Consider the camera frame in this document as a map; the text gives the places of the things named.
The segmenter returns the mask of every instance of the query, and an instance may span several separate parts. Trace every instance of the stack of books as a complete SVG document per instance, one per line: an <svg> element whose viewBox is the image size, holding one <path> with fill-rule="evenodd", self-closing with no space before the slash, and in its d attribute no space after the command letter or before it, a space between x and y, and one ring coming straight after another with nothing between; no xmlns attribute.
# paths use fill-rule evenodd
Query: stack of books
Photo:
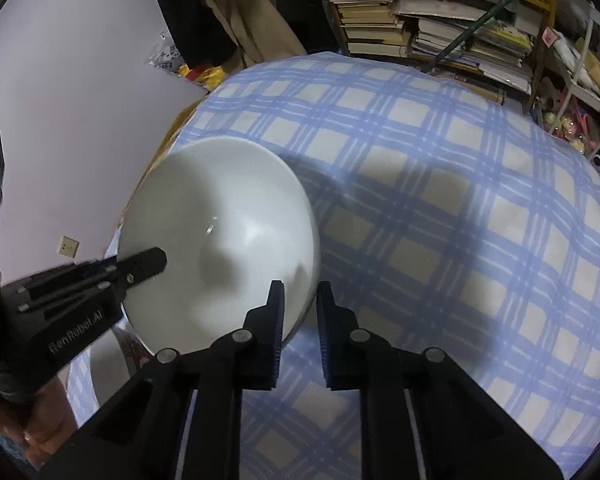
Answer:
<svg viewBox="0 0 600 480"><path fill-rule="evenodd" d="M411 35L393 12L395 0L330 0L338 8L352 54L407 57Z"/></svg>
<svg viewBox="0 0 600 480"><path fill-rule="evenodd" d="M398 16L417 19L418 31L410 52L425 59L442 52L483 14L480 9L446 0L396 0L393 11ZM454 49L446 60L478 69L492 80L531 94L533 73L525 57L532 48L527 34L494 19Z"/></svg>
<svg viewBox="0 0 600 480"><path fill-rule="evenodd" d="M507 93L499 86L490 84L476 76L458 74L456 72L442 71L436 73L435 77L442 79L451 79L461 86L464 86L474 94L484 97L499 105L504 104Z"/></svg>

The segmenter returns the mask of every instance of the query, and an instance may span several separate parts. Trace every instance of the electrical outlet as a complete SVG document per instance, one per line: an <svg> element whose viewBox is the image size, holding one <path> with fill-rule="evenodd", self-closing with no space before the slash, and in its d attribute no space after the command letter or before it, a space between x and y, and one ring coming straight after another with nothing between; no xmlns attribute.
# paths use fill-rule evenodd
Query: electrical outlet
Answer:
<svg viewBox="0 0 600 480"><path fill-rule="evenodd" d="M74 240L73 238L63 236L62 243L60 244L60 249L58 250L58 252L62 254L62 256L75 258L75 253L78 252L78 245L80 245L80 242L78 240Z"/></svg>

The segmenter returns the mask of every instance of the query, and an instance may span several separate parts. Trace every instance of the white wall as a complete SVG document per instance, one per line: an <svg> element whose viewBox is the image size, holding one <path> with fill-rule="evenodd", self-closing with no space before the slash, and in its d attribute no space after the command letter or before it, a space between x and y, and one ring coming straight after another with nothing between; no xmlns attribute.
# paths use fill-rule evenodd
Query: white wall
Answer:
<svg viewBox="0 0 600 480"><path fill-rule="evenodd" d="M8 0L0 11L5 280L99 258L171 121L203 95L145 65L155 0Z"/></svg>

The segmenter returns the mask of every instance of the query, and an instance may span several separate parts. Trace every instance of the black garment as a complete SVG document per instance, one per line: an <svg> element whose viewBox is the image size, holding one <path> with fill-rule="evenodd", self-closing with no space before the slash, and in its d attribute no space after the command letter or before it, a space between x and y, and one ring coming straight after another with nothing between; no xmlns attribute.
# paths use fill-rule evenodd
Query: black garment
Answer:
<svg viewBox="0 0 600 480"><path fill-rule="evenodd" d="M173 42L189 68L203 63L219 66L236 45L213 14L199 0L158 0Z"/></svg>

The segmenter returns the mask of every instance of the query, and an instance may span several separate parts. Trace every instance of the hanging clothes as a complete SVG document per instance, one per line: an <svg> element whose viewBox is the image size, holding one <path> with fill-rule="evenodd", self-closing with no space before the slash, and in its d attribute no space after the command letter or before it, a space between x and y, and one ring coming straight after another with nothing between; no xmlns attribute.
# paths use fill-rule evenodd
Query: hanging clothes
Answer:
<svg viewBox="0 0 600 480"><path fill-rule="evenodd" d="M205 0L240 47L242 63L305 56L304 47L270 0Z"/></svg>
<svg viewBox="0 0 600 480"><path fill-rule="evenodd" d="M211 9L200 0L158 0L171 37L189 67L219 66L236 51L236 44Z"/></svg>

